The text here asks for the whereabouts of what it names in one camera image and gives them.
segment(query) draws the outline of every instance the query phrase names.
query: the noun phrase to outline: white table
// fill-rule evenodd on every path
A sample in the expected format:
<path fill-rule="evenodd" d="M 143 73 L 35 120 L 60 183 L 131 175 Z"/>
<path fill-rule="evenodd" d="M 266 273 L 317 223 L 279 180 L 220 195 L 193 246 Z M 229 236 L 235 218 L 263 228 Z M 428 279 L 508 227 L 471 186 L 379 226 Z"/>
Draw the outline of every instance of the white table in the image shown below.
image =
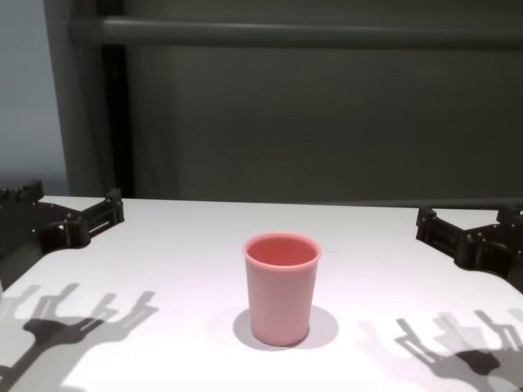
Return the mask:
<path fill-rule="evenodd" d="M 98 200 L 44 201 L 84 209 Z M 145 200 L 127 200 L 124 208 L 123 224 L 82 250 L 46 256 L 4 294 L 0 364 L 8 367 L 34 343 L 22 329 L 28 319 L 72 324 L 103 319 L 103 312 L 92 315 L 97 306 L 118 311 L 79 343 L 40 353 L 13 392 L 302 386 L 487 392 L 523 386 L 521 341 L 511 350 L 511 342 L 475 313 L 521 336 L 523 296 L 499 278 L 460 270 L 416 241 L 414 209 Z M 493 223 L 495 213 L 440 216 L 473 227 Z M 289 350 L 264 346 L 248 329 L 241 248 L 270 230 L 304 233 L 324 248 L 311 333 Z M 51 306 L 44 309 L 46 296 Z M 419 358 L 399 344 L 406 332 L 397 319 L 425 346 Z M 66 328 L 57 342 L 74 341 L 75 334 L 78 328 Z M 496 357 L 466 357 L 483 368 L 492 365 L 483 372 L 499 361 L 488 376 L 454 355 L 476 349 Z"/>

